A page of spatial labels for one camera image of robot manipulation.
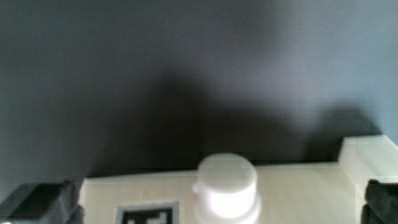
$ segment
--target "white surface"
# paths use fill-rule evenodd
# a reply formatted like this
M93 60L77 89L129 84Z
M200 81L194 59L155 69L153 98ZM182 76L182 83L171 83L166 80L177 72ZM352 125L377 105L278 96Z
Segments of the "white surface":
M354 224L356 191L338 163L264 166L260 224ZM196 224L196 172L88 179L82 188L86 224L116 223L118 206L180 201L182 224Z
M398 182L398 147L384 135L345 138L340 166L360 195L370 179Z

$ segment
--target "white cylinder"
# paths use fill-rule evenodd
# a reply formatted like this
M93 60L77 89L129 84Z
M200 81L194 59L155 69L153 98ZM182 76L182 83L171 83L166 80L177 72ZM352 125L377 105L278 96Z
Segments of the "white cylinder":
M253 209L257 184L257 169L242 156L223 153L203 160L194 191L201 205L223 218L239 218Z

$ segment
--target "dark gray wall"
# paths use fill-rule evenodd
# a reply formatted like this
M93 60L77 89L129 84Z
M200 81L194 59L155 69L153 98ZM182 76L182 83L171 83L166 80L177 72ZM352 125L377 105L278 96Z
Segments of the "dark gray wall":
M336 160L398 141L398 2L0 1L0 200L24 182Z

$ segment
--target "black object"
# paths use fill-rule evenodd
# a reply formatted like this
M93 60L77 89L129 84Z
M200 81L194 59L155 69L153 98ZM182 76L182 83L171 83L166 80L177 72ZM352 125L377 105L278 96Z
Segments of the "black object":
M363 209L363 224L377 223L365 222L376 220L372 219L374 215L381 218L384 224L398 224L398 184L386 184L370 180L365 199L368 207L365 206Z
M24 184L0 205L0 221L13 224L65 224L79 209L79 190L72 181Z
M386 224L368 204L363 207L361 224Z

